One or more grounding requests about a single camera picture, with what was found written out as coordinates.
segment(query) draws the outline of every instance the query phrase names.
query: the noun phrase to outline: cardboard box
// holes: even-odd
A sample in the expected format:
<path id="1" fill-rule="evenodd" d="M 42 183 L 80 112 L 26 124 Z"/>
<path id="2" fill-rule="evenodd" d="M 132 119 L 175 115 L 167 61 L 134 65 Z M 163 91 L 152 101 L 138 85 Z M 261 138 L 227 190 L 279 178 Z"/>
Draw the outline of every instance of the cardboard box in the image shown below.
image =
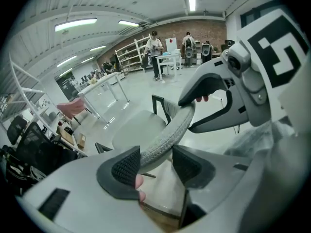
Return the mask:
<path id="1" fill-rule="evenodd" d="M 85 146 L 85 143 L 86 143 L 86 136 L 81 134 L 81 133 L 79 133 L 78 140 L 77 140 L 78 148 L 83 150 L 84 146 Z"/>
<path id="2" fill-rule="evenodd" d="M 72 138 L 72 135 L 68 134 L 65 130 L 63 130 L 60 126 L 57 127 L 56 131 L 62 138 L 64 138 L 66 141 L 70 142 L 74 145 L 74 141 Z"/>

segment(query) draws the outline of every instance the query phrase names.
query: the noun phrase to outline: window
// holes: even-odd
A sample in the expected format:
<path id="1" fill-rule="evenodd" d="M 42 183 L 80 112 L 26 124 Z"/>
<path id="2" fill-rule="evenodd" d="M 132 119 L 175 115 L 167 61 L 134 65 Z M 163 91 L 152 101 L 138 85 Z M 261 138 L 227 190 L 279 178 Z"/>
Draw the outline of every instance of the window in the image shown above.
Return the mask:
<path id="1" fill-rule="evenodd" d="M 290 10 L 287 8 L 286 5 L 284 5 L 281 0 L 274 0 L 271 2 L 267 2 L 257 8 L 253 8 L 250 11 L 246 12 L 245 14 L 241 15 L 242 28 L 250 24 L 251 22 L 255 21 L 256 19 L 276 9 L 282 9 L 285 13 L 289 15 L 289 17 L 294 22 L 296 22 L 294 16 L 292 15 L 292 13 L 290 12 Z"/>

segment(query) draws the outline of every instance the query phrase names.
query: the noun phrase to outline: gray cylindrical object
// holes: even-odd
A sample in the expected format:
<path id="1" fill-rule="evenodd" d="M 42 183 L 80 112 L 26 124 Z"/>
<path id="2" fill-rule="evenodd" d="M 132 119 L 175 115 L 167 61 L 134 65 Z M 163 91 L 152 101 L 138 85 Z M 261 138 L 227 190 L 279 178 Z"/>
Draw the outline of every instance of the gray cylindrical object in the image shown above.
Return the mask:
<path id="1" fill-rule="evenodd" d="M 55 118 L 56 118 L 56 113 L 55 112 L 51 112 L 49 114 L 49 119 L 53 122 L 55 120 Z"/>
<path id="2" fill-rule="evenodd" d="M 210 45 L 202 45 L 202 55 L 203 56 L 208 56 L 210 52 Z"/>
<path id="3" fill-rule="evenodd" d="M 188 48 L 185 50 L 185 57 L 186 58 L 192 58 L 193 56 L 193 50 L 191 48 Z"/>

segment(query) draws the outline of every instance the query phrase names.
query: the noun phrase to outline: white ceiling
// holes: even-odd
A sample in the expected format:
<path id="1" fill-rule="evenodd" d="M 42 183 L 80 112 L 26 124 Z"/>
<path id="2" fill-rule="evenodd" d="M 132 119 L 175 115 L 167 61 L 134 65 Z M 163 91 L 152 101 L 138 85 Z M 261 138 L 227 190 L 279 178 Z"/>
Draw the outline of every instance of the white ceiling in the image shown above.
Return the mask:
<path id="1" fill-rule="evenodd" d="M 222 18 L 223 12 L 235 0 L 197 0 L 196 12 L 189 11 L 188 0 L 30 0 L 21 11 L 9 34 L 7 48 L 2 51 L 1 72 L 8 70 L 8 52 L 18 65 L 28 72 L 42 78 L 46 74 L 58 76 L 83 60 L 98 57 L 112 44 L 120 42 L 129 35 L 143 30 L 128 29 L 118 21 L 128 20 L 136 23 L 156 22 L 172 17 L 191 17 L 208 15 Z M 56 24 L 82 18 L 97 18 L 92 25 L 78 26 L 55 32 Z M 107 45 L 99 51 L 89 50 Z M 57 68 L 60 62 L 77 55 L 73 61 Z"/>

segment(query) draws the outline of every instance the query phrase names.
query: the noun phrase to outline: ceiling light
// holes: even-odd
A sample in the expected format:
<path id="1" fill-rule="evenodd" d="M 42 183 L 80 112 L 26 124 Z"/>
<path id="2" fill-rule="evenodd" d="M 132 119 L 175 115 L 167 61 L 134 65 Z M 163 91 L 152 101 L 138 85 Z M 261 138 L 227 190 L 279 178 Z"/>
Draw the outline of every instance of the ceiling light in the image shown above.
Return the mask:
<path id="1" fill-rule="evenodd" d="M 63 75 L 65 75 L 66 73 L 70 72 L 72 70 L 72 68 L 68 69 L 66 72 L 63 72 L 61 75 L 59 75 L 60 77 L 62 77 Z"/>
<path id="2" fill-rule="evenodd" d="M 190 11 L 195 11 L 195 0 L 189 0 Z"/>
<path id="3" fill-rule="evenodd" d="M 64 22 L 64 23 L 55 25 L 55 32 L 63 30 L 63 29 L 75 27 L 75 26 L 86 25 L 86 24 L 93 24 L 96 21 L 97 21 L 96 18 L 90 18 L 90 19 L 81 19 L 81 20 Z"/>
<path id="4" fill-rule="evenodd" d="M 124 25 L 134 26 L 134 27 L 139 26 L 139 24 L 137 24 L 137 23 L 133 23 L 133 22 L 130 22 L 130 21 L 123 21 L 123 20 L 119 21 L 119 24 L 124 24 Z"/>
<path id="5" fill-rule="evenodd" d="M 84 62 L 89 61 L 89 60 L 91 60 L 91 59 L 94 59 L 94 57 L 89 58 L 89 59 L 87 59 L 87 60 L 84 60 L 84 61 L 82 61 L 81 63 L 84 63 Z"/>
<path id="6" fill-rule="evenodd" d="M 77 57 L 77 55 L 75 55 L 75 56 L 73 56 L 73 57 L 71 57 L 71 58 L 69 58 L 69 59 L 63 61 L 62 63 L 58 64 L 57 67 L 60 67 L 62 64 L 64 64 L 64 63 L 66 63 L 66 62 L 68 62 L 68 61 L 74 59 L 75 57 Z"/>
<path id="7" fill-rule="evenodd" d="M 106 47 L 106 45 L 101 46 L 101 47 L 98 47 L 98 48 L 91 49 L 90 51 L 94 51 L 94 50 L 97 50 L 97 49 L 103 49 L 103 48 L 105 48 L 105 47 Z"/>

